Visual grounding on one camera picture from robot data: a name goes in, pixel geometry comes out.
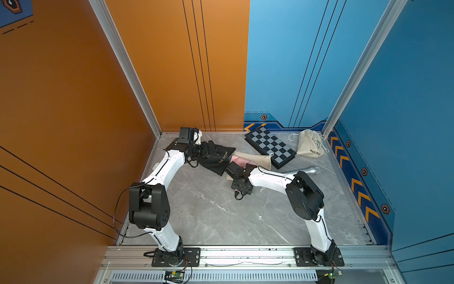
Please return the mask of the black cloth bag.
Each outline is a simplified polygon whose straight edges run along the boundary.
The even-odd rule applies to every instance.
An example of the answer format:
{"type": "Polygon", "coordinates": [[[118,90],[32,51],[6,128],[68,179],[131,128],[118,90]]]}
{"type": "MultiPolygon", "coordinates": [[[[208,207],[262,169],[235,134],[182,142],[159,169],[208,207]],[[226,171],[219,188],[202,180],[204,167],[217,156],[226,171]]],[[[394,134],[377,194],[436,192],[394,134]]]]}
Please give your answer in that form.
{"type": "Polygon", "coordinates": [[[234,147],[225,147],[215,144],[216,152],[206,158],[197,159],[198,164],[204,168],[211,170],[219,176],[222,176],[228,165],[230,164],[231,156],[235,152],[234,147]]]}

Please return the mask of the pink hair dryer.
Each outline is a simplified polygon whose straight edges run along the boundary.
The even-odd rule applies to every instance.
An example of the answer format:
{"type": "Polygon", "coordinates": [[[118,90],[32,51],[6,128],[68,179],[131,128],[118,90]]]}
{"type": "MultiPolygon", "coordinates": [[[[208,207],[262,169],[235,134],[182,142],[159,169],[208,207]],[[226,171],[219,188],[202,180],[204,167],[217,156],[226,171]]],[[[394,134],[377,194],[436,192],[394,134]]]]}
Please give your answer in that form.
{"type": "Polygon", "coordinates": [[[245,159],[239,158],[239,157],[233,157],[231,162],[236,163],[238,166],[240,166],[242,168],[245,168],[248,164],[250,164],[249,160],[245,160],[245,159]]]}

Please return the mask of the beige drawstring bag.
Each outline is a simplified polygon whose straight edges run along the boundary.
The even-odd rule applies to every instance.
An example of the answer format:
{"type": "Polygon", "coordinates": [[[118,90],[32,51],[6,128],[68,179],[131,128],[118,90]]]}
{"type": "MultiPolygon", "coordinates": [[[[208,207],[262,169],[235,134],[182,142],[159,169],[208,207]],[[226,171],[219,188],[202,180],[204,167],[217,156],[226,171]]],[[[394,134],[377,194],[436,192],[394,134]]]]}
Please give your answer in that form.
{"type": "Polygon", "coordinates": [[[243,158],[245,160],[249,160],[250,161],[250,165],[254,165],[254,166],[261,166],[262,168],[266,169],[266,170],[271,170],[271,157],[270,156],[266,156],[266,155],[252,155],[252,154],[248,154],[248,153],[243,153],[243,152],[240,152],[240,151],[235,151],[231,157],[231,160],[233,157],[239,157],[239,158],[243,158]]]}
{"type": "Polygon", "coordinates": [[[303,130],[298,134],[291,133],[288,139],[293,142],[298,138],[296,155],[318,158],[329,153],[319,133],[313,130],[303,130]]]}

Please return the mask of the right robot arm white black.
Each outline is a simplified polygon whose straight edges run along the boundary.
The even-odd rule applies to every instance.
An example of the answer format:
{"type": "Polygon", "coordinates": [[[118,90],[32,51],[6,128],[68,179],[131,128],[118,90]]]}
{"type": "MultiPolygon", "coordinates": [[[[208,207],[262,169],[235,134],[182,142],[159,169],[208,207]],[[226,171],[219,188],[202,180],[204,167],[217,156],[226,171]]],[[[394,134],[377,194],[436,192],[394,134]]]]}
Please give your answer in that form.
{"type": "Polygon", "coordinates": [[[293,211],[305,220],[310,234],[310,261],[318,266],[335,264],[339,249],[325,222],[324,194],[307,173],[277,173],[251,164],[243,168],[235,162],[229,164],[226,172],[233,179],[231,188],[237,200],[252,194],[254,187],[287,196],[293,211]]]}

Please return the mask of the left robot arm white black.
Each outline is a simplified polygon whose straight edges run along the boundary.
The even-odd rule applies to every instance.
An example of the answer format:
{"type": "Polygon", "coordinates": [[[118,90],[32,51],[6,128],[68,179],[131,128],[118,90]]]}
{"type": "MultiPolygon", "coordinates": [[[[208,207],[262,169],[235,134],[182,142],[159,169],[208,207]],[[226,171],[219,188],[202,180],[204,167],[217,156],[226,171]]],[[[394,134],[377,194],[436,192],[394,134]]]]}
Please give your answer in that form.
{"type": "Polygon", "coordinates": [[[191,142],[177,138],[165,149],[165,155],[157,169],[141,182],[133,183],[128,189],[128,217],[131,224],[150,235],[157,248],[152,253],[145,253],[157,262],[169,266],[179,266],[184,259],[182,238],[175,233],[170,224],[171,208],[167,188],[177,171],[184,165],[199,158],[214,154],[212,141],[191,142]]]}

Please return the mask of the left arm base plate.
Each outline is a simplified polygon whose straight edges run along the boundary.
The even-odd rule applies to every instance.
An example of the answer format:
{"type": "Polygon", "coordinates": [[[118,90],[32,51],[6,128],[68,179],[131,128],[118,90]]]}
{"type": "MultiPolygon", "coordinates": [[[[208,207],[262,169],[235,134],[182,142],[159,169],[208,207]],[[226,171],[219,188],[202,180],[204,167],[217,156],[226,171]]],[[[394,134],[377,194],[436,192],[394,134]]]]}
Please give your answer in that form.
{"type": "Polygon", "coordinates": [[[164,252],[156,249],[151,263],[152,267],[183,267],[186,262],[188,266],[198,267],[201,259],[200,247],[184,247],[177,249],[175,252],[164,252]]]}

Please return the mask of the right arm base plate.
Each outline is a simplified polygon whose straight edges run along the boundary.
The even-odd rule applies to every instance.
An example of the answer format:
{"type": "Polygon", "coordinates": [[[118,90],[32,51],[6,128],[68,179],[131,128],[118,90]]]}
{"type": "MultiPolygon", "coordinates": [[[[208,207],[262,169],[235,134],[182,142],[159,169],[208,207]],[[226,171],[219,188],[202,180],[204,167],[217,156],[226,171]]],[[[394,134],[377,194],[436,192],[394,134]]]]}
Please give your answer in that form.
{"type": "Polygon", "coordinates": [[[345,262],[339,248],[319,252],[311,247],[295,247],[294,258],[298,267],[323,266],[344,267],[345,262]]]}

